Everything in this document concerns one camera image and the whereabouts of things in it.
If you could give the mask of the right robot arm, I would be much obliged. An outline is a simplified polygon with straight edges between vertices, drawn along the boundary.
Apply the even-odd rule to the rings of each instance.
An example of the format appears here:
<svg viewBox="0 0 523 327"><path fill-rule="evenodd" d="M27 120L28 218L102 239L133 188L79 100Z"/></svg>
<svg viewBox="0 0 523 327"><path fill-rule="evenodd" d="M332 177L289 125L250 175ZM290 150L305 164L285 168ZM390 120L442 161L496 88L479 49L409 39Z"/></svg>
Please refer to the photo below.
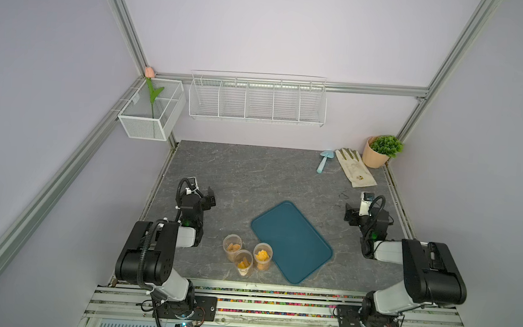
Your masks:
<svg viewBox="0 0 523 327"><path fill-rule="evenodd" d="M392 217L386 198L361 194L361 205L345 205L344 220L360 230L364 258L402 266L402 281L371 291L357 310L341 305L336 313L360 327L395 327L399 315L424 306L457 306L467 299L467 288L449 247L415 239L389 240Z"/></svg>

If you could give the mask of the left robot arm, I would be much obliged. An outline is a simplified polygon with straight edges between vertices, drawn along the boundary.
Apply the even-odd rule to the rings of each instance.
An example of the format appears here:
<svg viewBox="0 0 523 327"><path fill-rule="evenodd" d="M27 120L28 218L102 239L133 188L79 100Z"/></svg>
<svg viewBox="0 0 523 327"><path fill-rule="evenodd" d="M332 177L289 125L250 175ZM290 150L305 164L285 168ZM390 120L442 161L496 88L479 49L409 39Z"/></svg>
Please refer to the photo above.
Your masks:
<svg viewBox="0 0 523 327"><path fill-rule="evenodd" d="M174 258L176 249L201 243L204 213L216 205L214 195L212 189L202 192L195 177L182 178L176 189L175 218L137 221L115 263L116 279L143 289L163 316L194 316L194 285L173 268Z"/></svg>

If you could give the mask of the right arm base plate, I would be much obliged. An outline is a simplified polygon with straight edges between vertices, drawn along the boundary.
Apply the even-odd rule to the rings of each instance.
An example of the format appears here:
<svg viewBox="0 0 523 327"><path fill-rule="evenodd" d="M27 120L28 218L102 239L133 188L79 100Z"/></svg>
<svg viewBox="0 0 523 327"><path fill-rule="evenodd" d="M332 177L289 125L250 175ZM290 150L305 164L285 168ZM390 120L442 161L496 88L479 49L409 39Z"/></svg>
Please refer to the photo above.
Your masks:
<svg viewBox="0 0 523 327"><path fill-rule="evenodd" d="M339 327L400 327L396 315L369 314L361 306L338 305L332 311Z"/></svg>

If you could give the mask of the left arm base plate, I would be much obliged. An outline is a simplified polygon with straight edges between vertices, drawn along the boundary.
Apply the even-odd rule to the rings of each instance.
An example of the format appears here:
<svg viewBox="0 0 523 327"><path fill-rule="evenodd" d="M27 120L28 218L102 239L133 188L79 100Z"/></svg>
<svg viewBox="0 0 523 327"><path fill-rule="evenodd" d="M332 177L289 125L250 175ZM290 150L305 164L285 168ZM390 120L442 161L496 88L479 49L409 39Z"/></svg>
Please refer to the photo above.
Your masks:
<svg viewBox="0 0 523 327"><path fill-rule="evenodd" d="M217 314L218 298L209 295L195 295L179 302L157 303L156 310L161 319L180 319L213 322Z"/></svg>

